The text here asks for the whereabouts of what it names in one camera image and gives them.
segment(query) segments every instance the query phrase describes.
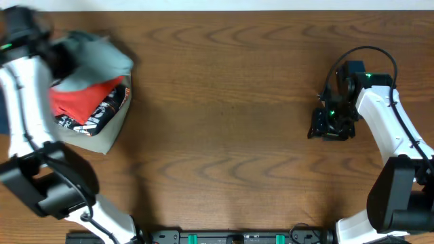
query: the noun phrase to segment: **black cable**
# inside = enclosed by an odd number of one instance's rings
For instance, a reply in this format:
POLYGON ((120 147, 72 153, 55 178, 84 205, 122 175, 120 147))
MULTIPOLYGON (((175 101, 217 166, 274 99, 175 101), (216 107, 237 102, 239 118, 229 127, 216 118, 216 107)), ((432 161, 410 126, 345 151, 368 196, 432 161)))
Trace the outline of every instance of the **black cable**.
MULTIPOLYGON (((59 163, 58 160, 56 160, 56 159, 53 159, 53 158, 51 158, 45 154, 39 154, 38 153, 39 148, 33 142, 33 138, 28 133, 27 126, 26 126, 26 120, 25 120, 25 116, 24 116, 24 108, 22 106, 22 94, 20 91, 22 87, 18 83, 18 79, 17 79, 17 76, 15 75, 15 72, 8 66, 3 66, 3 67, 6 68, 6 70, 10 73, 10 75, 12 76, 12 79, 14 80, 14 83, 15 83, 15 89, 16 89, 17 94, 18 94, 18 108, 19 108, 19 113, 21 115, 20 116, 21 117, 21 126, 22 126, 22 130, 24 132, 23 133, 24 138, 27 140, 29 146, 34 151, 36 158, 38 158, 38 160, 40 160, 40 162, 47 163, 47 165, 49 165, 49 166, 51 163, 59 163)), ((55 167, 50 167, 50 168, 57 176, 59 176, 64 182, 66 182, 70 187, 72 187, 79 194, 79 196, 81 197, 81 199, 83 200, 83 202, 85 203, 87 208, 89 209, 88 214, 83 213, 81 215, 81 217, 80 217, 81 220, 84 222, 89 222, 96 229, 98 229, 99 231, 106 234, 109 237, 109 239, 113 241, 114 244, 119 244, 119 242, 116 240, 113 233, 109 232, 104 227, 99 225, 99 223, 97 223, 95 220, 92 219, 94 217, 94 210, 92 209, 92 206, 90 205, 89 201, 85 197, 85 193, 83 193, 83 191, 81 189, 79 189, 79 187, 75 186, 75 184, 73 184, 71 182, 71 180, 69 180, 65 175, 60 173, 55 167)))
MULTIPOLYGON (((293 236, 292 236, 292 231, 294 230, 294 228, 296 228, 297 226, 299 226, 299 225, 305 225, 305 226, 307 226, 307 227, 310 227, 308 224, 306 224, 306 223, 303 223, 303 222, 299 222, 299 223, 297 223, 297 224, 295 224, 292 228, 291 228, 291 230, 290 230, 290 238, 291 238, 291 240, 293 241, 293 242, 295 242, 296 244, 301 244, 301 243, 299 243, 293 236)), ((311 232, 318 238, 318 240, 319 240, 319 242, 321 242, 321 237, 319 237, 319 235, 314 231, 314 230, 311 230, 311 232)))
MULTIPOLYGON (((422 151, 422 149, 419 147, 419 144, 418 144, 419 142, 416 141, 413 138, 413 135, 411 134, 410 130, 407 128, 407 125, 404 123, 404 121, 401 118, 401 115, 399 115, 399 112, 396 109, 396 102, 393 101, 393 90, 394 90, 393 87, 396 84, 396 80, 397 80, 397 76, 398 76, 398 65, 396 64, 396 60, 392 57, 392 55, 388 51, 386 51, 384 49, 381 49, 379 47, 374 47, 374 46, 367 45, 367 46, 355 47, 355 48, 347 51, 343 55, 341 55, 341 57, 339 57, 339 59, 333 64, 333 66, 331 67, 331 69, 329 70, 329 72, 327 74, 327 77, 325 78, 325 87, 324 87, 323 92, 320 94, 320 99, 323 99, 323 97, 325 96, 326 90, 330 89, 330 84, 329 84, 330 77, 332 76, 333 71, 336 70, 336 67, 339 65, 340 61, 342 61, 350 53, 352 53, 354 51, 357 51, 357 50, 360 50, 360 49, 373 49, 373 50, 382 52, 392 62, 392 64, 393 64, 393 80, 392 80, 391 89, 390 89, 390 93, 389 93, 390 106, 392 107, 393 113, 395 114, 395 116, 396 116, 399 124, 401 125, 402 129, 405 131, 405 133, 406 133, 408 139, 410 140, 410 142, 412 143, 412 146, 420 154, 420 156, 422 157, 422 160, 423 160, 424 164, 430 169, 431 174, 434 175, 434 167, 433 167, 433 165, 429 161, 428 157, 424 154, 424 152, 422 151)), ((324 106, 325 106, 326 112, 328 112, 328 102, 327 101, 328 101, 327 99, 324 100, 324 106)), ((325 123, 327 124, 327 126, 329 128, 331 128, 334 131, 336 131, 335 128, 332 125, 330 125, 327 117, 325 117, 325 123)), ((423 171, 418 172, 418 175, 416 177, 417 178, 421 178, 423 173, 424 173, 423 171)))

